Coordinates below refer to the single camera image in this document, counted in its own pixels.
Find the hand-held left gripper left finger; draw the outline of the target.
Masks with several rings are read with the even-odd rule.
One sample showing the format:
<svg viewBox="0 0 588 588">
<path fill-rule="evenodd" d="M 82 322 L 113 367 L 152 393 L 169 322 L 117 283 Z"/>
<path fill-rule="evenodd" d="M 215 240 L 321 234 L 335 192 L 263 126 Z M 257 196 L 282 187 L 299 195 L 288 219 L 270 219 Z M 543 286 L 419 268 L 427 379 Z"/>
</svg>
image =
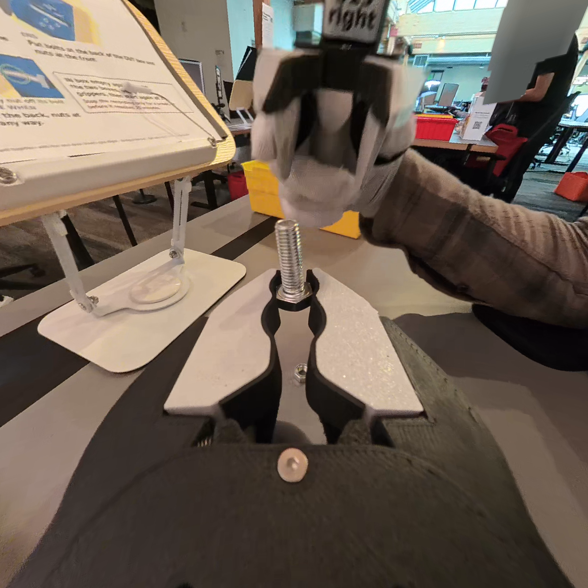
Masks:
<svg viewBox="0 0 588 588">
<path fill-rule="evenodd" d="M 272 441 L 282 396 L 280 284 L 279 271 L 267 270 L 210 313 L 164 403 L 167 415 L 234 420 L 253 428 L 258 443 Z"/>
</svg>

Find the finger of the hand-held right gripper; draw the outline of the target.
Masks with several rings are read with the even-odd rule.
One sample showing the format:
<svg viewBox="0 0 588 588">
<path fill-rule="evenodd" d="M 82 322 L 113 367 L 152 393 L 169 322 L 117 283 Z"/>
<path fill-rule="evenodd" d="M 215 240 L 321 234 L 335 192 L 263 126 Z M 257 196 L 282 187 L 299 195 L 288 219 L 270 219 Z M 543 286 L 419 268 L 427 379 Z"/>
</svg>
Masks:
<svg viewBox="0 0 588 588">
<path fill-rule="evenodd" d="M 420 68 L 400 63 L 361 64 L 350 117 L 354 174 L 368 174 L 410 146 L 423 83 Z"/>
<path fill-rule="evenodd" d="M 252 153 L 270 165 L 278 180 L 318 180 L 318 161 L 311 154 L 318 126 L 317 81 L 317 49 L 266 48 L 257 57 Z"/>
</svg>

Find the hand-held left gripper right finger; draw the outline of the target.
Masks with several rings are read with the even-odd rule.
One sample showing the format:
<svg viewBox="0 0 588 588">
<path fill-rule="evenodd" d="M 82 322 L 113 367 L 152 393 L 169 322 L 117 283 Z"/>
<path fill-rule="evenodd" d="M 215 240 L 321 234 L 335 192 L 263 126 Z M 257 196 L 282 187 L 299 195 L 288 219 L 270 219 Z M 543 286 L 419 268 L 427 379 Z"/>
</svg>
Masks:
<svg viewBox="0 0 588 588">
<path fill-rule="evenodd" d="M 415 384 L 378 311 L 323 270 L 308 270 L 306 277 L 313 339 L 305 393 L 327 444 L 336 444 L 351 422 L 372 433 L 386 419 L 423 417 Z"/>
</svg>

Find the silver hex bolt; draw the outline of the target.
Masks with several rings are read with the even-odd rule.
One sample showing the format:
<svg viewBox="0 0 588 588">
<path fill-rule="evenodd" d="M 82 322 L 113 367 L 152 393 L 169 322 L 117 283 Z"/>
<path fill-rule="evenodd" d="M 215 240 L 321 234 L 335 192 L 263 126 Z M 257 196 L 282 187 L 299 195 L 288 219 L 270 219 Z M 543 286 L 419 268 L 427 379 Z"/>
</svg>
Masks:
<svg viewBox="0 0 588 588">
<path fill-rule="evenodd" d="M 288 293 L 299 292 L 305 283 L 300 228 L 295 220 L 282 219 L 275 224 L 275 239 L 281 281 Z"/>
</svg>

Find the person's right forearm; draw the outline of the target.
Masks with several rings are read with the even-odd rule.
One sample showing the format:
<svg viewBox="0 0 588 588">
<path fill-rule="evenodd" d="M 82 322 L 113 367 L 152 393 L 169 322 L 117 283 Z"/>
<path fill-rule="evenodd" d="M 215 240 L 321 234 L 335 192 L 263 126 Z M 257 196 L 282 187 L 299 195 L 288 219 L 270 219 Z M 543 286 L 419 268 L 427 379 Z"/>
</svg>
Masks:
<svg viewBox="0 0 588 588">
<path fill-rule="evenodd" d="M 373 245 L 404 251 L 445 294 L 587 328 L 587 218 L 568 222 L 481 195 L 412 149 L 377 159 L 357 209 Z"/>
</svg>

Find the person's right hand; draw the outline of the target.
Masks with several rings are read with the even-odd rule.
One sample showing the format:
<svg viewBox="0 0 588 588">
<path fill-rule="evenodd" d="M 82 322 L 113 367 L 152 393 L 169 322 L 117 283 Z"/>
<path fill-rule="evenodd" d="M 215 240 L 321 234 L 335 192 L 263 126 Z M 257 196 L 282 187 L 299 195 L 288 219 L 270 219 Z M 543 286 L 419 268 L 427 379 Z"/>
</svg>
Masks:
<svg viewBox="0 0 588 588">
<path fill-rule="evenodd" d="M 288 177 L 278 180 L 278 197 L 285 218 L 303 226 L 325 228 L 339 222 L 346 212 L 374 217 L 407 154 L 405 150 L 391 161 L 374 164 L 359 184 L 344 167 L 296 155 Z"/>
</svg>

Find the yellow plastic parts bin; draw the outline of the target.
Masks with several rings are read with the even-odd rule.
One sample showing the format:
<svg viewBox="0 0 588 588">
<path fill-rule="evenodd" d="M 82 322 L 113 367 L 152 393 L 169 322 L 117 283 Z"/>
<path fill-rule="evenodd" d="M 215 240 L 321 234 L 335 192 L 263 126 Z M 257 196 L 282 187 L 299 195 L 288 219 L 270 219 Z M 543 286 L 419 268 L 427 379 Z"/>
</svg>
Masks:
<svg viewBox="0 0 588 588">
<path fill-rule="evenodd" d="M 258 160 L 251 160 L 242 164 L 249 194 L 249 202 L 253 212 L 284 218 L 284 213 L 278 198 L 278 181 L 267 164 Z M 341 235 L 347 238 L 359 239 L 359 214 L 345 212 L 342 218 L 330 226 L 322 227 L 322 231 Z"/>
</svg>

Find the red plastic bin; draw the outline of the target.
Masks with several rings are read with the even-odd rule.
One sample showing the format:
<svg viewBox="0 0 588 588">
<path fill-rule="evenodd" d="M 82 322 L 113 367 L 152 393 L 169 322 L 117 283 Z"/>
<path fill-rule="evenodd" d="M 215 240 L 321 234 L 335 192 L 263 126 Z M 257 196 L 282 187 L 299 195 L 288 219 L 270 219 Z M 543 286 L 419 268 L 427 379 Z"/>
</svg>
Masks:
<svg viewBox="0 0 588 588">
<path fill-rule="evenodd" d="M 448 142 L 458 124 L 458 119 L 451 115 L 419 114 L 415 116 L 415 139 L 419 141 Z"/>
</svg>

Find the wooden desk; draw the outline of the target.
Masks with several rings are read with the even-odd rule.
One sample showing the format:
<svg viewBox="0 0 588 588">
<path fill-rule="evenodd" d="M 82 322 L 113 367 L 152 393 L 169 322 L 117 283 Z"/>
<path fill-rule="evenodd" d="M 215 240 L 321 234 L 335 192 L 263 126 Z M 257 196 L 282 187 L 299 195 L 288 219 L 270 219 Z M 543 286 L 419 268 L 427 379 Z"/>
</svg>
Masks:
<svg viewBox="0 0 588 588">
<path fill-rule="evenodd" d="M 437 139 L 418 139 L 412 143 L 414 148 L 444 149 L 452 151 L 468 151 L 476 153 L 495 153 L 498 146 L 487 139 L 480 141 L 464 140 L 458 133 L 452 133 L 447 141 Z"/>
</svg>

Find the white sign card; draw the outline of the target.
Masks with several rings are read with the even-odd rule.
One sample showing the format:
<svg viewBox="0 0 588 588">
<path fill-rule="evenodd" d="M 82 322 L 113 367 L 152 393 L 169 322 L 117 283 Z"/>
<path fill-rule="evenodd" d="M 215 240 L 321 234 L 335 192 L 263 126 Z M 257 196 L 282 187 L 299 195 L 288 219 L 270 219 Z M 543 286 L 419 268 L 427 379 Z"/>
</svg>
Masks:
<svg viewBox="0 0 588 588">
<path fill-rule="evenodd" d="M 478 96 L 472 101 L 467 117 L 460 129 L 460 137 L 469 143 L 481 141 L 489 128 L 489 122 L 496 108 L 496 103 L 485 104 L 484 97 Z"/>
</svg>

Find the computer monitor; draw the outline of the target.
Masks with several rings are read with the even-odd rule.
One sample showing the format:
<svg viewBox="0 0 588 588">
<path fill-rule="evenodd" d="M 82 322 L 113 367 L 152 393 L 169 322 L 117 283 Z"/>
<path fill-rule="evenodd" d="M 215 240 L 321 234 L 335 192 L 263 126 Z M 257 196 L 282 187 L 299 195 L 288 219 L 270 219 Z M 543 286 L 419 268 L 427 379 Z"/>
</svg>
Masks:
<svg viewBox="0 0 588 588">
<path fill-rule="evenodd" d="M 179 62 L 187 72 L 188 76 L 190 76 L 195 85 L 199 88 L 200 92 L 205 94 L 205 80 L 202 63 L 190 59 L 179 59 Z"/>
</svg>

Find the red office chair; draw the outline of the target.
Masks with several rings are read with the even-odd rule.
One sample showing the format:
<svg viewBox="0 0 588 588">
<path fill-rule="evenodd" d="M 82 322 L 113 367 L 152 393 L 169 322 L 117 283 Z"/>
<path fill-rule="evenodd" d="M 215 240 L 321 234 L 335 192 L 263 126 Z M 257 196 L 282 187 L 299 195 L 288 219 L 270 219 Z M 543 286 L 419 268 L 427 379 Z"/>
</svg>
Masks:
<svg viewBox="0 0 588 588">
<path fill-rule="evenodd" d="M 492 170 L 492 175 L 498 178 L 501 176 L 512 158 L 528 141 L 528 138 L 519 135 L 518 128 L 506 123 L 500 123 L 493 126 L 486 132 L 485 136 L 487 140 L 497 145 L 497 149 L 494 152 L 494 156 L 497 159 Z"/>
</svg>

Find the printed instruction sheet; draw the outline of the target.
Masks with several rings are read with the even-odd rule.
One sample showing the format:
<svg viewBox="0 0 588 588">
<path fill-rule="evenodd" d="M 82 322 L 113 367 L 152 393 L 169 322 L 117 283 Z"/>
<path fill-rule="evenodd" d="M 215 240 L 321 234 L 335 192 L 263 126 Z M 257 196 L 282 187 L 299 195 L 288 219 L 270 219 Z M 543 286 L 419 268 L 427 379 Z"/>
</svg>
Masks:
<svg viewBox="0 0 588 588">
<path fill-rule="evenodd" d="M 124 1 L 1 1 L 1 162 L 220 135 Z"/>
</svg>

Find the orange bag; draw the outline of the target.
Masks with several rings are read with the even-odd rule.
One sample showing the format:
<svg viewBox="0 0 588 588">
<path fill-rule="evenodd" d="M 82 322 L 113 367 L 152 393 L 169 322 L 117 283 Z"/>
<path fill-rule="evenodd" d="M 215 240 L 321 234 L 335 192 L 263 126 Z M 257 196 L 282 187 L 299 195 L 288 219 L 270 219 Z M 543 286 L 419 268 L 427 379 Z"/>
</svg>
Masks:
<svg viewBox="0 0 588 588">
<path fill-rule="evenodd" d="M 587 172 L 565 172 L 553 192 L 571 202 L 587 203 Z"/>
</svg>

